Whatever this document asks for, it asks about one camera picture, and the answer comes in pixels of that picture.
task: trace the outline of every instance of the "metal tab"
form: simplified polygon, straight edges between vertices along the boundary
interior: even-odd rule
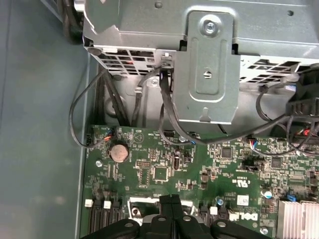
[[[173,102],[180,121],[231,123],[238,104],[240,56],[232,55],[233,16],[194,11],[186,52],[174,66]]]

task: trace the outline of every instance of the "green circuit board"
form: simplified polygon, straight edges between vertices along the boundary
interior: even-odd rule
[[[258,232],[267,227],[267,236],[275,238],[279,200],[289,196],[297,201],[318,200],[317,157],[296,153],[261,157],[243,139],[207,146],[171,146],[157,131],[131,127],[94,125],[88,140],[103,139],[110,130],[112,140],[86,153],[81,236],[117,219],[158,214],[159,196],[179,194],[184,212],[202,217],[207,224],[227,214],[228,219]],[[167,135],[178,142],[176,133]],[[284,140],[257,141],[257,149],[263,152],[287,150]],[[110,148],[116,144],[129,150],[127,161],[115,163],[110,158]],[[103,202],[117,207],[106,205],[103,209]],[[98,212],[92,210],[95,204]]]

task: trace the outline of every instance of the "integrated circuit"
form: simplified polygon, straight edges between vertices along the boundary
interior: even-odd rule
[[[279,157],[272,157],[271,159],[271,167],[272,168],[281,168],[282,159]]]
[[[168,168],[155,167],[154,168],[154,181],[167,181],[168,180]]]
[[[221,157],[222,158],[231,158],[232,155],[232,149],[225,147],[221,149]]]

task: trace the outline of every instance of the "black cable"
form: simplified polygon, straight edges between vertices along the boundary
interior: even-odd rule
[[[309,131],[309,133],[308,133],[308,135],[307,135],[307,141],[306,142],[308,142],[308,140],[311,138],[311,136],[313,135],[313,132],[315,132],[317,129],[319,128],[319,123],[317,123],[317,124],[315,124],[314,122],[312,122],[311,123],[311,125],[310,125],[310,131]],[[291,147],[291,148],[293,148],[294,150],[298,150],[299,152],[301,152],[301,153],[305,153],[305,154],[309,154],[309,155],[313,155],[313,156],[319,156],[319,153],[311,153],[311,152],[307,152],[307,151],[304,151],[304,150],[301,150],[300,148],[305,144],[300,144],[300,145],[298,145],[297,147],[295,147],[294,145],[293,145],[293,143],[291,142],[291,140],[292,140],[292,138],[293,138],[293,135],[292,135],[292,137],[288,137],[288,139],[287,139],[287,143],[288,143],[288,145]]]
[[[259,96],[257,97],[256,99],[256,111],[257,111],[257,114],[259,115],[260,118],[262,118],[264,121],[270,121],[272,120],[271,118],[268,117],[268,115],[266,115],[263,110],[261,109],[261,98],[263,97],[264,94],[266,94],[270,89],[273,89],[273,88],[278,88],[278,87],[282,87],[282,86],[295,86],[296,84],[295,83],[278,83],[278,84],[275,84],[275,85],[272,85],[272,86],[269,86],[269,87],[266,87],[260,94]]]
[[[224,127],[221,124],[217,124],[217,125],[222,133],[227,134],[226,130],[224,129]]]
[[[64,11],[66,12],[71,26],[75,27],[77,30],[82,31],[83,27],[81,26],[81,19],[78,15],[78,12],[73,6],[73,0],[63,0]]]
[[[164,124],[164,104],[161,106],[160,108],[160,114],[159,114],[159,133],[160,133],[160,136],[162,137],[162,139],[170,144],[170,145],[175,145],[175,146],[184,146],[184,145],[192,145],[191,142],[189,141],[186,141],[186,142],[181,142],[181,143],[176,143],[176,142],[173,142],[171,140],[169,140],[166,136],[165,136],[165,133],[164,133],[164,130],[163,130],[163,124]]]
[[[79,139],[77,138],[76,136],[76,133],[74,131],[74,124],[73,124],[73,113],[74,113],[74,109],[75,109],[75,106],[77,105],[77,103],[79,102],[79,100],[89,91],[89,89],[91,89],[97,82],[98,80],[100,79],[101,76],[103,76],[105,73],[107,73],[108,71],[106,69],[100,71],[99,74],[97,74],[96,77],[94,77],[94,79],[89,83],[89,85],[84,89],[84,91],[75,99],[75,101],[71,104],[71,107],[70,107],[70,112],[69,112],[69,124],[70,124],[70,131],[71,131],[71,135],[74,139],[74,141],[81,147],[83,148],[88,148],[88,149],[91,149],[91,148],[95,148],[99,145],[101,145],[102,143],[105,142],[105,140],[100,140],[98,141],[97,143],[93,144],[93,145],[85,145],[85,144],[82,144]]]
[[[315,124],[314,123],[311,124],[311,130],[309,132],[309,135],[297,147],[295,147],[290,143],[290,129],[291,129],[292,123],[293,123],[293,117],[290,117],[290,119],[288,120],[288,123],[287,123],[286,140],[287,140],[288,146],[290,146],[290,147],[292,146],[293,149],[290,149],[290,150],[287,150],[287,151],[284,151],[281,153],[263,153],[261,151],[256,150],[255,148],[252,148],[252,151],[261,155],[261,156],[282,156],[282,155],[286,155],[288,153],[295,152],[296,150],[298,150],[300,152],[304,152],[304,151],[300,150],[300,148],[303,147],[309,141],[309,139],[312,135],[312,132],[315,129]]]
[[[181,135],[182,137],[186,138],[189,141],[193,141],[195,143],[199,143],[199,144],[216,144],[216,143],[223,143],[226,141],[232,141],[232,140],[236,140],[238,138],[242,138],[242,137],[248,137],[250,135],[254,135],[254,134],[258,134],[260,132],[263,132],[271,127],[273,127],[274,125],[276,125],[278,122],[287,119],[288,117],[285,115],[281,115],[279,117],[277,117],[276,119],[261,125],[259,127],[241,132],[241,133],[236,133],[233,135],[228,135],[228,136],[224,136],[224,137],[219,137],[219,138],[213,138],[213,139],[198,139],[195,137],[190,136],[185,130],[183,130],[183,128],[179,125],[176,113],[175,113],[175,109],[174,109],[174,105],[171,101],[171,97],[170,97],[170,91],[169,91],[169,85],[168,85],[168,75],[167,75],[167,71],[161,71],[159,74],[159,78],[160,78],[160,88],[161,88],[161,94],[162,94],[162,98],[163,98],[163,104],[165,107],[165,110],[168,114],[169,120],[173,126],[173,128],[176,130],[176,132]]]
[[[105,83],[105,87],[109,93],[109,96],[110,96],[110,99],[111,99],[111,102],[112,102],[112,106],[113,106],[113,109],[114,109],[114,112],[115,112],[115,115],[116,115],[116,118],[119,122],[119,125],[120,126],[127,126],[127,121],[125,120],[125,118],[123,117],[122,115],[122,112],[120,111],[120,108],[119,108],[119,105],[117,104],[117,101],[116,101],[116,98],[111,90],[111,87],[109,85],[109,81],[107,81],[106,77],[103,77],[103,80],[104,80],[104,83]]]
[[[131,120],[131,126],[132,127],[136,127],[138,124],[138,117],[139,117],[139,112],[141,109],[141,104],[142,104],[142,96],[143,96],[143,86],[144,83],[151,77],[154,77],[156,75],[158,75],[160,72],[159,68],[154,69],[153,71],[147,73],[144,77],[142,77],[142,79],[139,81],[137,87],[141,88],[140,92],[136,93],[136,97],[135,97],[135,107],[133,110],[133,114],[132,114],[132,120]]]
[[[127,113],[126,113],[125,107],[123,105],[121,96],[113,83],[112,75],[108,71],[105,73],[105,81],[106,81],[107,86],[108,86],[107,88],[110,89],[110,91],[112,92],[110,94],[110,96],[113,95],[115,98],[115,101],[112,101],[113,107],[116,104],[118,107],[118,110],[119,110],[118,114],[121,115],[121,117],[123,117],[124,122],[121,126],[130,126],[129,118],[127,116]]]
[[[72,29],[69,17],[66,13],[63,15],[63,34],[72,45],[82,44],[82,33]]]

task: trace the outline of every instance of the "aluminum heatsink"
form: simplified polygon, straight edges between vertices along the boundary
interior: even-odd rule
[[[319,239],[319,204],[279,202],[277,238]]]

